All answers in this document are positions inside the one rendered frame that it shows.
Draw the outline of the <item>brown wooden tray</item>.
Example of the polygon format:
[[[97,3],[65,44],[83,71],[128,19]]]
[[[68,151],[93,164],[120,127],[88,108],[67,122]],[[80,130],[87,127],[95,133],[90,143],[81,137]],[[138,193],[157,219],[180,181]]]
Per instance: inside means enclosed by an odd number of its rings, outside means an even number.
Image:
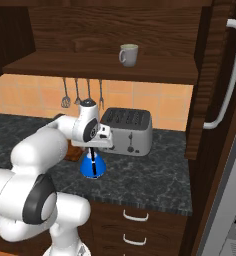
[[[81,147],[73,146],[71,141],[68,141],[68,150],[65,156],[65,160],[77,162],[83,153],[84,150]]]

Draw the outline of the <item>hanging metal fork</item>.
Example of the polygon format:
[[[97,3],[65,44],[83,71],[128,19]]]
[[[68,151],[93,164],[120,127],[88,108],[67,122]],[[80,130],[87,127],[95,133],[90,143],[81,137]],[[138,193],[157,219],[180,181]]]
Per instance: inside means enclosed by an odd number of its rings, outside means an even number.
[[[104,98],[103,98],[103,90],[102,90],[102,79],[99,79],[99,89],[100,89],[99,109],[102,108],[104,110]]]

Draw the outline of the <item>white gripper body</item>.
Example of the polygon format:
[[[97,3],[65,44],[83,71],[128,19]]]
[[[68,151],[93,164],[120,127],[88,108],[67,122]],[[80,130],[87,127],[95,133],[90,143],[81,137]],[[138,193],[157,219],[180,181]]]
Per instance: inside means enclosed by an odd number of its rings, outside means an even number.
[[[89,142],[81,142],[78,140],[72,140],[71,144],[76,147],[93,147],[93,148],[112,148],[113,140],[111,138],[94,138]]]

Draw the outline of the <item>dark wooden drawer front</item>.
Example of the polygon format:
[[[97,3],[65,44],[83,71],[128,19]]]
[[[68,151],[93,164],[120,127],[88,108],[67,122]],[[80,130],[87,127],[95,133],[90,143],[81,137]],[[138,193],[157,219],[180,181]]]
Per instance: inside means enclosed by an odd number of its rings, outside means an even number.
[[[178,256],[180,245],[168,237],[133,231],[95,232],[96,256]]]
[[[109,203],[91,202],[93,223],[101,223],[107,225],[117,224],[122,230],[128,231],[167,231],[171,234],[182,235],[184,233],[187,218],[185,216],[151,211],[145,209],[137,209],[130,206],[116,205]],[[127,215],[135,217],[145,217],[149,214],[146,222],[135,222],[127,220],[123,217],[123,210]]]

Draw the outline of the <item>grey mug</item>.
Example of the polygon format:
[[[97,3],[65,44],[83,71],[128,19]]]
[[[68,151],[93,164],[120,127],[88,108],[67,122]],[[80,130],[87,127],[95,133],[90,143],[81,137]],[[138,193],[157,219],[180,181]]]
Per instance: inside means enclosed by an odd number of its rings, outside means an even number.
[[[134,67],[137,61],[138,46],[123,44],[120,46],[119,61],[124,67]]]

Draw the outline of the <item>dark wooden wall cabinet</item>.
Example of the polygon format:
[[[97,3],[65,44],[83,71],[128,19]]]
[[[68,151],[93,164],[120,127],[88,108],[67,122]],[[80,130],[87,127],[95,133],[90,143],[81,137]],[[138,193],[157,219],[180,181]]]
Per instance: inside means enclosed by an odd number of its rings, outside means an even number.
[[[29,17],[36,51],[4,67],[10,74],[193,84],[201,9],[34,7]],[[136,44],[134,67],[120,46]]]

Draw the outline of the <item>grey steel appliance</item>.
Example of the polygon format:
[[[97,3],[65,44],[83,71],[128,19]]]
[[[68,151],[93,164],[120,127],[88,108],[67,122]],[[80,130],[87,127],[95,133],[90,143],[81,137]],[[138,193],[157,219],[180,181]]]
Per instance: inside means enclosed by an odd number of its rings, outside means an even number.
[[[196,256],[236,256],[236,136]]]

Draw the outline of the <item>silver toaster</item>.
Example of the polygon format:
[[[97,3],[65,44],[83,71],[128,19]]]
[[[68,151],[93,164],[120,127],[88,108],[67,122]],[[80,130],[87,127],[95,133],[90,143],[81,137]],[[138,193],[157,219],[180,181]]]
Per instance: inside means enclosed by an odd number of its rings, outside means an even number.
[[[101,123],[111,128],[113,147],[100,151],[130,156],[145,156],[150,152],[153,129],[148,110],[110,107]]]

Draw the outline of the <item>hanging metal ladle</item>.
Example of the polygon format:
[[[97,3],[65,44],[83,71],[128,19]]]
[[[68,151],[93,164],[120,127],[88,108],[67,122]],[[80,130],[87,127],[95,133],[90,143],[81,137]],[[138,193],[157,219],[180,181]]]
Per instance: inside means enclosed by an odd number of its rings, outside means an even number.
[[[86,78],[86,82],[87,82],[88,98],[93,100],[93,98],[91,97],[90,79]]]

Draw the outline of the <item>dark wooden cabinet door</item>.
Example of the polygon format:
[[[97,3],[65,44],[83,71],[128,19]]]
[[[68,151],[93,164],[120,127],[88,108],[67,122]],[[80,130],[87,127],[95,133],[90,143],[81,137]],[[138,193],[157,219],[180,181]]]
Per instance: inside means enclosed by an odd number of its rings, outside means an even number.
[[[0,7],[0,76],[3,68],[35,51],[26,7]]]
[[[221,109],[228,88],[236,53],[236,30],[227,28],[228,19],[236,19],[236,0],[212,0],[201,11],[194,60],[198,70],[186,127],[185,157],[195,160],[201,151],[214,146],[210,136],[226,134],[236,100],[236,83],[222,122],[205,130],[205,122],[214,121]]]

